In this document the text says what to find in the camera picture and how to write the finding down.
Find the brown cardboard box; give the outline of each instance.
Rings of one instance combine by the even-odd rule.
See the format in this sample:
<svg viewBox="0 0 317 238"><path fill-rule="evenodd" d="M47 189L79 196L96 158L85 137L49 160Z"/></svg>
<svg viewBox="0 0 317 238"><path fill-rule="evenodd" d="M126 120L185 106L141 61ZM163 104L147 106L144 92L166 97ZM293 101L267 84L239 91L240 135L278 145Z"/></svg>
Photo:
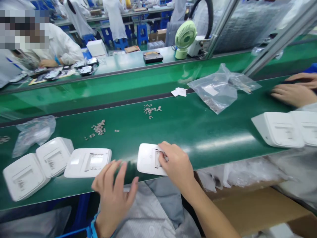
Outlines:
<svg viewBox="0 0 317 238"><path fill-rule="evenodd" d="M163 41L165 43L166 29L158 30L158 41Z"/></svg>
<svg viewBox="0 0 317 238"><path fill-rule="evenodd" d="M214 203L242 237L285 222L299 236L317 237L317 218L270 187L230 196Z"/></svg>
<svg viewBox="0 0 317 238"><path fill-rule="evenodd" d="M195 176L197 182L199 183L199 185L204 190L204 187L199 179L197 172L194 172L194 176ZM204 190L204 191L205 191L206 195L210 198L210 200L218 200L218 199L223 199L223 198L230 197L230 196L235 196L235 195L240 195L240 194L247 193L247 192L252 192L252 191L266 188L266 187L271 187L271 186L277 185L281 182L284 182L284 180L281 179L278 181L262 181L262 182L255 183L255 184L252 184L252 185L247 186L247 187L237 187L237 186L232 186L231 188L224 187L222 190L216 188L216 190L217 190L216 193L206 191L206 190Z"/></svg>
<svg viewBox="0 0 317 238"><path fill-rule="evenodd" d="M158 33L150 33L149 34L149 42L158 41Z"/></svg>

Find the pile of small components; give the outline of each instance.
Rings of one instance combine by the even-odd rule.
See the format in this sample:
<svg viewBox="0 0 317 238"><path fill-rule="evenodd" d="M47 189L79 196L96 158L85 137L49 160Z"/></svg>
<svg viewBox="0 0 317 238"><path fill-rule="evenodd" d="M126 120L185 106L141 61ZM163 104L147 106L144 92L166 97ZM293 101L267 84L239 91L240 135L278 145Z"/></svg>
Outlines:
<svg viewBox="0 0 317 238"><path fill-rule="evenodd" d="M103 135L104 132L106 132L106 129L103 127L105 125L105 120L102 120L100 123L98 123L97 125L92 125L91 128L93 128L93 130L98 133L98 135ZM95 134L92 133L90 136L90 138L95 137Z"/></svg>
<svg viewBox="0 0 317 238"><path fill-rule="evenodd" d="M153 117L151 116L151 113L153 112L153 111L162 111L161 110L161 106L159 106L157 109L156 109L156 107L154 107L154 108L151 108L151 106L152 106L152 104L150 104L150 105L148 105L148 104L146 104L146 105L144 105L144 109L143 109L143 112L147 115L149 115L149 119L152 119Z"/></svg>

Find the black hose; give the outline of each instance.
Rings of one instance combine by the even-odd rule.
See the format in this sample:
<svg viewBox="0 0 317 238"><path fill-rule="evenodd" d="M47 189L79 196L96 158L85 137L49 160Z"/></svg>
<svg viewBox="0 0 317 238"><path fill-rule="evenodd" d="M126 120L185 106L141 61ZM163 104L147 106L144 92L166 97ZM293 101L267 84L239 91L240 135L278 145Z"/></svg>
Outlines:
<svg viewBox="0 0 317 238"><path fill-rule="evenodd" d="M201 0L197 0L193 7L192 7L192 10L190 11L189 13L189 19L192 19L193 17L193 13L197 7L197 5L200 3ZM212 3L212 0L205 0L206 3L207 3L207 8L208 8L208 29L207 29L207 33L206 33L206 36L205 36L205 39L209 39L210 37L210 33L211 33L211 30L212 30L212 25L214 23L214 5Z"/></svg>

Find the white lab coat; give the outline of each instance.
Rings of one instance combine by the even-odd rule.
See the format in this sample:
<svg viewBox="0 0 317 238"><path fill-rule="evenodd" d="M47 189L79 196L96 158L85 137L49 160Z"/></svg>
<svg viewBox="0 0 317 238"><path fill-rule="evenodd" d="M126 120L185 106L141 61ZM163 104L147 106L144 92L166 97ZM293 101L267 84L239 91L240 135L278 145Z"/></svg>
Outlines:
<svg viewBox="0 0 317 238"><path fill-rule="evenodd" d="M187 0L172 0L174 10L171 16L171 22L184 21L186 1Z"/></svg>
<svg viewBox="0 0 317 238"><path fill-rule="evenodd" d="M37 68L43 59L55 59L55 55L64 62L64 65L74 64L84 59L80 46L61 28L52 23L49 23L49 36L49 49L25 49L20 43L21 49L29 56L29 60L16 59L28 69Z"/></svg>
<svg viewBox="0 0 317 238"><path fill-rule="evenodd" d="M109 17L112 39L127 38L121 16L121 14L124 14L124 8L121 5L120 0L103 0L103 8Z"/></svg>
<svg viewBox="0 0 317 238"><path fill-rule="evenodd" d="M86 17L91 16L90 12L78 0L70 0L70 2L72 3L76 14L70 10L67 0L64 0L66 15L68 20L74 25L80 38L83 38L84 35L88 34L95 36L97 32L88 25L86 20Z"/></svg>

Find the plastic bag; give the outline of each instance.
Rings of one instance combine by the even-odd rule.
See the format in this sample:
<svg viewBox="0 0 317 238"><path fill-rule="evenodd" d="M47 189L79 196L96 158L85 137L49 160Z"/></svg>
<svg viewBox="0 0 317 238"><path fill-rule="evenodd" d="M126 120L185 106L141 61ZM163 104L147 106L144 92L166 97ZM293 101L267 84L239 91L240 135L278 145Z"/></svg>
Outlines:
<svg viewBox="0 0 317 238"><path fill-rule="evenodd" d="M54 133L56 120L54 116L44 116L16 127L21 133L14 146L12 158L23 155L35 143L39 146L43 145Z"/></svg>
<svg viewBox="0 0 317 238"><path fill-rule="evenodd" d="M188 83L198 96L213 110L219 114L234 101L237 100L237 90L246 93L261 87L260 84L240 73L231 73L224 63L216 73Z"/></svg>

